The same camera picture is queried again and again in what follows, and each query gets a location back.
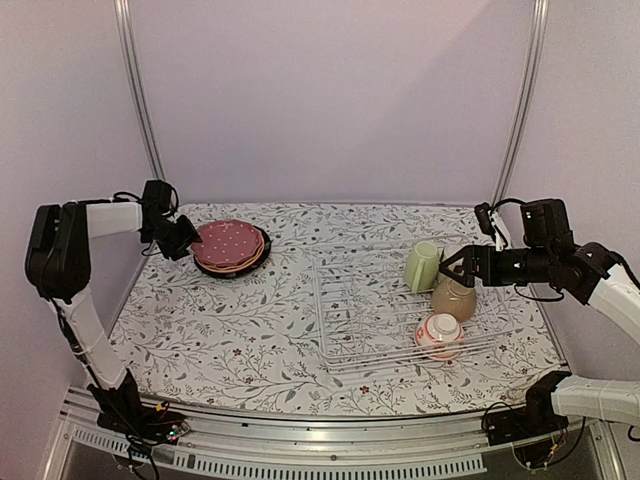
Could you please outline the maroon polka dot plate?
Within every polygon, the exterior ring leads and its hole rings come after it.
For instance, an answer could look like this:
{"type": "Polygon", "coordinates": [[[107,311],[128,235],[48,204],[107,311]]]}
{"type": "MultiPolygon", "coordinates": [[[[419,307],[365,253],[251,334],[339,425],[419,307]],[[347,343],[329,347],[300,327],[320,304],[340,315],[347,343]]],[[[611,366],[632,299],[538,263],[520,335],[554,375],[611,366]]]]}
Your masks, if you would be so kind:
{"type": "Polygon", "coordinates": [[[217,220],[200,226],[200,242],[191,245],[195,257],[219,267],[240,265],[253,257],[264,240],[257,227],[241,220],[217,220]]]}

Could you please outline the yellow polka dot plate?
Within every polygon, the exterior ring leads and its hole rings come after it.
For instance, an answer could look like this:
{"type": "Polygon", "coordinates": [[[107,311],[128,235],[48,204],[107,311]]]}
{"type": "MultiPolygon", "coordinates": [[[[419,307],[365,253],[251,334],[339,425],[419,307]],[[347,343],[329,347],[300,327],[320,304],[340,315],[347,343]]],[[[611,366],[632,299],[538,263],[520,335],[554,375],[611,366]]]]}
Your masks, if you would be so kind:
{"type": "Polygon", "coordinates": [[[223,238],[211,235],[208,242],[197,243],[194,247],[194,258],[206,268],[217,272],[238,271],[249,265],[264,250],[261,233],[250,240],[231,237],[224,242],[223,238]]]}

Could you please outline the red patterned white bowl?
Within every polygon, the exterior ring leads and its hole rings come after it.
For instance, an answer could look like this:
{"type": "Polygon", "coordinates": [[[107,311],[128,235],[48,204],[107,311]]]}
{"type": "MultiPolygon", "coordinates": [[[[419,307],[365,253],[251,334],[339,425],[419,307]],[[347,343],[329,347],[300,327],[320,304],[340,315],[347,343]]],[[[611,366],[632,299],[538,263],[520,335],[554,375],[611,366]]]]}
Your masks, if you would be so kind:
{"type": "Polygon", "coordinates": [[[450,314],[434,314],[419,321],[415,333],[416,346],[436,361],[454,359],[460,351],[463,330],[450,314]]]}

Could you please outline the black rimmed white plate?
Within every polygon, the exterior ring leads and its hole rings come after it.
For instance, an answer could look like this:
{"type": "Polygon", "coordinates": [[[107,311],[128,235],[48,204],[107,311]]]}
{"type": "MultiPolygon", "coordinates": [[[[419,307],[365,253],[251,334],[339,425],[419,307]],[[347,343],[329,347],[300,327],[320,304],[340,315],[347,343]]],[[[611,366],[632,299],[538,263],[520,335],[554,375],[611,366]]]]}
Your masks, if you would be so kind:
{"type": "Polygon", "coordinates": [[[267,261],[267,259],[270,256],[271,246],[272,246],[272,241],[269,234],[260,227],[258,227],[257,230],[261,233],[262,239],[264,240],[264,250],[259,257],[257,257],[254,261],[252,261],[249,265],[245,266],[244,268],[234,272],[231,272],[231,271],[217,272],[217,271],[213,271],[211,269],[206,268],[196,258],[193,258],[193,263],[195,264],[196,268],[200,270],[203,274],[216,279],[230,280],[234,278],[240,278],[253,273],[267,261]]]}

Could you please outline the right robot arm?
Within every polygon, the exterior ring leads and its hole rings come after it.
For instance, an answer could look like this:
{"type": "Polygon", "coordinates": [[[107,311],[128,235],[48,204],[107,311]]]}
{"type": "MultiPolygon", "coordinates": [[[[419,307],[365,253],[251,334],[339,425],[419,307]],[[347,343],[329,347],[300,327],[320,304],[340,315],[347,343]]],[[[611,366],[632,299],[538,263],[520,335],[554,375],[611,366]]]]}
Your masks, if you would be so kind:
{"type": "MultiPolygon", "coordinates": [[[[639,338],[639,281],[627,261],[597,242],[578,245],[565,204],[560,199],[519,201],[524,245],[509,248],[495,220],[495,207],[475,207],[481,231],[493,245],[467,245],[447,256],[439,271],[465,287],[526,286],[546,283],[560,297],[570,295],[604,315],[631,339],[639,338]]],[[[537,436],[566,426],[570,416],[637,426],[639,385],[631,381],[596,380],[552,371],[525,394],[524,407],[513,413],[491,414],[496,434],[517,426],[537,436]]]]}

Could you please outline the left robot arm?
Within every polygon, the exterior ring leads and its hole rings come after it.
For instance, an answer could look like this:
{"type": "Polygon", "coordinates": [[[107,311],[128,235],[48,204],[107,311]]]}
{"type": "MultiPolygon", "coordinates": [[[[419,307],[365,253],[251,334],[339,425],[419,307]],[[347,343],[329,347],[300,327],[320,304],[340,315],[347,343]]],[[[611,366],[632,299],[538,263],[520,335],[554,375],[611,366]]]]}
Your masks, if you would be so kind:
{"type": "Polygon", "coordinates": [[[74,353],[93,385],[118,390],[127,369],[109,341],[94,306],[90,241],[122,233],[138,233],[162,255],[179,260],[201,241],[184,215],[169,219],[155,202],[71,201],[36,210],[25,258],[26,277],[49,303],[74,353]]]}

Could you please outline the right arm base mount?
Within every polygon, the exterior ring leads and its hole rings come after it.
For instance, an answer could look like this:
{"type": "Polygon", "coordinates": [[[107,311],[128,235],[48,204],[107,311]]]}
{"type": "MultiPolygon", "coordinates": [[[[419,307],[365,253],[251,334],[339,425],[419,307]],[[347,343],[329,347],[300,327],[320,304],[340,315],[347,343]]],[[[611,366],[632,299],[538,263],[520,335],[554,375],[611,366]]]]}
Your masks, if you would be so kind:
{"type": "Polygon", "coordinates": [[[556,415],[549,404],[536,401],[518,408],[495,402],[481,418],[481,429],[491,446],[550,434],[568,426],[567,417],[556,415]]]}

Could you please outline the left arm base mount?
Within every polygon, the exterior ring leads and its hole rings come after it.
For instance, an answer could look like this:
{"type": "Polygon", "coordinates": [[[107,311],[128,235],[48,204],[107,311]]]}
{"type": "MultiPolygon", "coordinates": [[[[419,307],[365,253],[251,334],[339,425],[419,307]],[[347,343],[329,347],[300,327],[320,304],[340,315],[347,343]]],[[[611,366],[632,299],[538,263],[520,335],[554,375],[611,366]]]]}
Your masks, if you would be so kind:
{"type": "Polygon", "coordinates": [[[173,444],[191,431],[186,417],[170,408],[168,401],[155,406],[126,404],[110,399],[99,402],[98,425],[104,429],[155,446],[173,444]]]}

